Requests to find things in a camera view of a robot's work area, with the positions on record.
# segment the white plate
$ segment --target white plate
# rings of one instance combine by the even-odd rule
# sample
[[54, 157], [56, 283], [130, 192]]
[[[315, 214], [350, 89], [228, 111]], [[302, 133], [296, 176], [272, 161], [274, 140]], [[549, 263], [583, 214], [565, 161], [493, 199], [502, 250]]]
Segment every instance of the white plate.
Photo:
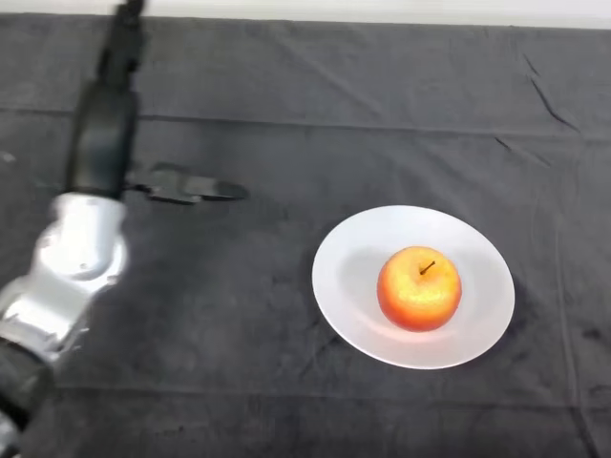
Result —
[[[412, 245], [448, 257], [462, 281], [452, 319], [434, 331], [410, 332], [378, 305], [378, 274]], [[340, 223], [323, 240], [312, 271], [316, 301], [348, 343], [389, 364], [437, 369], [466, 363], [503, 335], [514, 312], [514, 282], [496, 248], [466, 222], [429, 208], [379, 207]]]

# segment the white wall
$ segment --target white wall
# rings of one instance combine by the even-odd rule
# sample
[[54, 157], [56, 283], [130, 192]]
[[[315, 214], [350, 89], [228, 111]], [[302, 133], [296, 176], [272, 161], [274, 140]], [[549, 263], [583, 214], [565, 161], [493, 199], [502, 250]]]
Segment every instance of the white wall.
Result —
[[[0, 11], [105, 14], [118, 0], [0, 0]], [[149, 0], [157, 16], [611, 29], [611, 0]]]

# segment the table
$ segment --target table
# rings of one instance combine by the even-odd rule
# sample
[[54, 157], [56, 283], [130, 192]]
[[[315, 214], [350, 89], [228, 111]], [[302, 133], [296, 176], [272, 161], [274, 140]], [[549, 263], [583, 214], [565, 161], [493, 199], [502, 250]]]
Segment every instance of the table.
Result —
[[[0, 16], [0, 283], [61, 191], [106, 22]], [[611, 33], [150, 19], [136, 157], [248, 201], [127, 197], [133, 260], [26, 457], [611, 454]], [[329, 328], [311, 263], [356, 212], [421, 205], [505, 257], [516, 313], [448, 370]]]

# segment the plate rim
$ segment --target plate rim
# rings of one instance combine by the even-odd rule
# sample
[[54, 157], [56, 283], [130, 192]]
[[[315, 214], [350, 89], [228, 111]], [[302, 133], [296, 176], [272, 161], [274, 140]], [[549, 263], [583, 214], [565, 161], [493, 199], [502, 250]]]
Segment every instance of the plate rim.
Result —
[[[348, 222], [350, 219], [353, 219], [359, 215], [363, 215], [365, 213], [368, 212], [372, 212], [375, 210], [380, 210], [383, 208], [403, 208], [403, 209], [418, 209], [418, 210], [426, 210], [429, 212], [433, 212], [433, 213], [438, 213], [441, 214], [445, 217], [449, 217], [451, 219], [455, 219], [457, 221], [459, 221], [462, 224], [466, 224], [467, 226], [469, 226], [471, 229], [473, 229], [474, 231], [477, 232], [477, 234], [479, 234], [481, 237], [483, 237], [486, 241], [488, 241], [488, 243], [491, 244], [491, 246], [495, 249], [495, 251], [498, 253], [498, 255], [500, 256], [503, 265], [503, 269], [506, 271], [506, 273], [508, 274], [508, 278], [511, 282], [511, 294], [512, 294], [512, 300], [511, 300], [511, 311], [509, 312], [509, 318], [507, 320], [507, 323], [505, 324], [502, 332], [500, 332], [500, 334], [498, 335], [498, 337], [496, 338], [496, 340], [494, 340], [490, 345], [488, 346], [482, 346], [481, 351], [477, 352], [476, 354], [474, 354], [472, 357], [468, 358], [468, 359], [463, 359], [460, 361], [457, 361], [456, 363], [452, 363], [452, 364], [439, 364], [439, 365], [420, 365], [420, 364], [411, 364], [411, 365], [407, 365], [407, 364], [400, 364], [398, 362], [395, 361], [391, 361], [387, 358], [384, 357], [380, 357], [377, 355], [374, 355], [373, 353], [367, 351], [364, 347], [362, 347], [361, 345], [356, 344], [355, 342], [352, 341], [352, 339], [349, 339], [348, 337], [346, 337], [344, 335], [344, 333], [333, 324], [333, 322], [329, 319], [329, 317], [327, 316], [327, 314], [325, 313], [325, 310], [323, 309], [323, 307], [320, 305], [320, 301], [318, 298], [318, 295], [316, 294], [316, 286], [315, 286], [315, 281], [314, 281], [314, 272], [316, 272], [316, 263], [317, 260], [319, 259], [319, 254], [321, 251], [321, 248], [323, 247], [323, 245], [325, 244], [325, 241], [327, 241], [328, 237], [336, 230], [338, 229], [340, 226], [342, 226], [344, 223]], [[502, 337], [505, 335], [505, 333], [507, 332], [507, 329], [509, 328], [509, 325], [512, 322], [512, 319], [514, 317], [514, 312], [516, 310], [516, 285], [514, 283], [514, 277], [512, 275], [511, 269], [509, 268], [509, 265], [507, 265], [507, 261], [505, 260], [505, 258], [503, 257], [503, 255], [500, 253], [500, 251], [498, 251], [498, 249], [496, 248], [496, 246], [488, 240], [488, 238], [486, 236], [484, 236], [481, 232], [479, 232], [477, 229], [475, 229], [471, 224], [469, 224], [467, 221], [464, 221], [460, 218], [457, 218], [453, 215], [444, 213], [440, 210], [435, 210], [434, 208], [429, 208], [429, 207], [420, 207], [417, 205], [381, 205], [378, 207], [373, 207], [373, 208], [369, 208], [367, 210], [363, 210], [361, 212], [355, 213], [353, 215], [350, 215], [349, 217], [343, 219], [342, 221], [340, 221], [338, 224], [336, 224], [335, 226], [333, 226], [333, 228], [327, 232], [327, 234], [325, 235], [325, 237], [323, 238], [323, 241], [321, 241], [320, 245], [318, 245], [318, 249], [316, 250], [316, 255], [314, 255], [314, 262], [312, 263], [312, 274], [311, 274], [311, 282], [312, 282], [312, 291], [314, 293], [314, 299], [316, 300], [316, 304], [318, 305], [319, 310], [321, 311], [321, 313], [323, 314], [323, 317], [325, 317], [325, 320], [327, 321], [327, 323], [331, 326], [331, 328], [342, 338], [344, 339], [344, 341], [346, 341], [350, 346], [352, 346], [353, 348], [359, 350], [362, 353], [365, 353], [367, 356], [369, 356], [370, 358], [373, 358], [374, 360], [380, 361], [382, 363], [385, 364], [390, 364], [393, 365], [395, 367], [403, 367], [403, 368], [407, 368], [407, 369], [415, 369], [415, 370], [439, 370], [439, 369], [447, 369], [450, 367], [457, 367], [459, 365], [463, 365], [466, 364], [470, 361], [473, 361], [477, 358], [479, 358], [481, 355], [483, 355], [484, 353], [486, 353], [487, 351], [489, 351], [493, 346], [495, 346], [501, 339]]]

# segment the red apple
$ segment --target red apple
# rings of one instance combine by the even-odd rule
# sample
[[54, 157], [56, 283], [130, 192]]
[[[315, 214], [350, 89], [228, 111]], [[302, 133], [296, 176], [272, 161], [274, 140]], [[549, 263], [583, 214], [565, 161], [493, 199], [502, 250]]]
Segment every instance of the red apple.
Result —
[[389, 320], [409, 331], [431, 331], [453, 316], [462, 285], [450, 260], [432, 248], [411, 246], [384, 265], [378, 301]]

